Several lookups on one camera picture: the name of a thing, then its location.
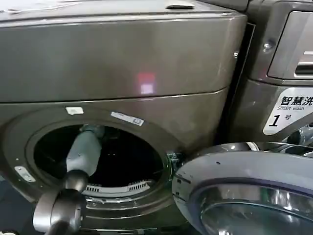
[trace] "white sticker with text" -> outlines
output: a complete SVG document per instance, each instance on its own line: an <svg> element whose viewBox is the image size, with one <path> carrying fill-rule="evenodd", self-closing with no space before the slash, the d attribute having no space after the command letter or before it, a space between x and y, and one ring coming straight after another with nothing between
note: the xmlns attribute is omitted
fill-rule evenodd
<svg viewBox="0 0 313 235"><path fill-rule="evenodd" d="M75 115L75 114L83 114L84 110L82 107L66 107L67 113L69 115Z"/></svg>
<svg viewBox="0 0 313 235"><path fill-rule="evenodd" d="M142 124L144 123L144 120L142 120L140 118L128 116L128 115L125 115L122 113L112 112L111 116L118 118L118 119L121 119L121 120L124 120L124 121L127 121L127 122L130 122L130 123L137 125L137 126L142 126Z"/></svg>
<svg viewBox="0 0 313 235"><path fill-rule="evenodd" d="M288 88L279 95L263 133L267 136L274 135L311 113L313 88Z"/></svg>

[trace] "screw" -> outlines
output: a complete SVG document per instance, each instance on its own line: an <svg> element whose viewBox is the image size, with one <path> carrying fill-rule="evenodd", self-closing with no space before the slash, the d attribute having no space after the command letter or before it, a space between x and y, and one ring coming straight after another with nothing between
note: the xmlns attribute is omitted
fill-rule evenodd
<svg viewBox="0 0 313 235"><path fill-rule="evenodd" d="M234 57L235 57L235 59L237 59L238 54L239 54L239 52L237 52L237 51L234 52Z"/></svg>
<svg viewBox="0 0 313 235"><path fill-rule="evenodd" d="M268 52L273 48L273 45L271 43L264 43L263 44L263 52Z"/></svg>

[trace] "metal panel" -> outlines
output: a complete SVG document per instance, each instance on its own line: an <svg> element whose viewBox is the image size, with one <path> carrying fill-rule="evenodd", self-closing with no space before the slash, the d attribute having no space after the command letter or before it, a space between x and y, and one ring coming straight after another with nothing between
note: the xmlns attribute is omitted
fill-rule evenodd
<svg viewBox="0 0 313 235"><path fill-rule="evenodd" d="M237 11L245 11L249 0L201 0L218 6L229 7Z"/></svg>
<svg viewBox="0 0 313 235"><path fill-rule="evenodd" d="M36 1L32 3L20 2L16 3L6 2L4 5L14 6L14 8L19 9L20 13L14 11L8 11L5 8L1 8L2 3L0 3L0 10L6 10L6 12L1 12L0 22L15 22L22 20L31 19L51 19L51 18L73 18L81 16L86 18L86 16L112 16L112 15L134 15L140 17L140 15L156 15L156 14L188 14L188 13L230 13L235 12L230 9L223 7L205 4L196 0L71 0L67 3L61 1L55 1L53 3L49 2L45 4L44 1L41 5L43 9L38 7ZM179 3L180 5L191 5L192 7L182 8L182 9L168 9L168 6Z"/></svg>
<svg viewBox="0 0 313 235"><path fill-rule="evenodd" d="M249 19L256 23L256 28L246 61L245 76L277 85L313 85L312 80L278 79L268 76L267 73L292 11L312 12L312 1L252 0L250 2L247 14Z"/></svg>
<svg viewBox="0 0 313 235"><path fill-rule="evenodd" d="M277 134L266 136L263 128L280 95L290 87L275 86L247 80L241 84L233 113L228 141L281 141L299 128L313 122L309 114L287 126Z"/></svg>
<svg viewBox="0 0 313 235"><path fill-rule="evenodd" d="M146 20L132 15L112 20L120 17L115 15L93 23L63 18L62 24L0 28L0 102L195 94L225 88L246 16L206 10L197 14L198 19L182 12L166 21L164 14L155 13Z"/></svg>
<svg viewBox="0 0 313 235"><path fill-rule="evenodd" d="M313 63L308 51L313 51L313 13L291 12L279 42L268 75L281 79L313 79L313 74L295 74L301 63Z"/></svg>
<svg viewBox="0 0 313 235"><path fill-rule="evenodd" d="M3 171L6 179L20 193L35 201L42 191L55 183L55 179L53 181L33 163L35 144L42 135L51 130L86 122L102 123L128 131L150 143L160 155L180 149L186 153L193 152L195 149L212 144L226 95L227 89L207 94L124 100L1 104L0 110L3 115L0 117L0 125L7 124L7 128L2 133L4 141L1 144L5 149L0 158L0 171ZM66 107L81 107L84 113L70 115ZM112 117L112 111L138 117L145 122L142 126L134 125ZM27 167L36 178L36 182L19 181L19 176L13 169L17 164ZM89 204L90 218L85 220L84 228L129 230L178 226L184 223L183 217L174 205L170 189L163 187L159 192L162 192L162 197L159 197L162 204L159 208L154 208L156 212L147 216L146 221L140 217L104 219L108 211L103 207L106 209L107 207L95 201ZM169 213L173 215L172 219L162 215Z"/></svg>

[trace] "robotic arm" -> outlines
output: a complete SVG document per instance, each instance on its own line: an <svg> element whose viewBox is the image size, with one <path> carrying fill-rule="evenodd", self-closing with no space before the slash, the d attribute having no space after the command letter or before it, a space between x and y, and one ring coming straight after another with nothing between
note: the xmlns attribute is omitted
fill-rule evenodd
<svg viewBox="0 0 313 235"><path fill-rule="evenodd" d="M60 188L52 188L39 199L34 228L46 235L70 235L79 231L84 219L85 190L97 169L104 127L84 125L67 155L67 174Z"/></svg>

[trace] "appliance top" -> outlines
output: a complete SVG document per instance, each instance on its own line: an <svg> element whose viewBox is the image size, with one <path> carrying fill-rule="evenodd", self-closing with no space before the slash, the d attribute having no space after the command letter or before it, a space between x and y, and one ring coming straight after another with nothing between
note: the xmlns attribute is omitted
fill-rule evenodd
<svg viewBox="0 0 313 235"><path fill-rule="evenodd" d="M224 13L235 11L194 0L74 0L36 3L0 3L0 22L46 20L77 16L168 15L190 13Z"/></svg>

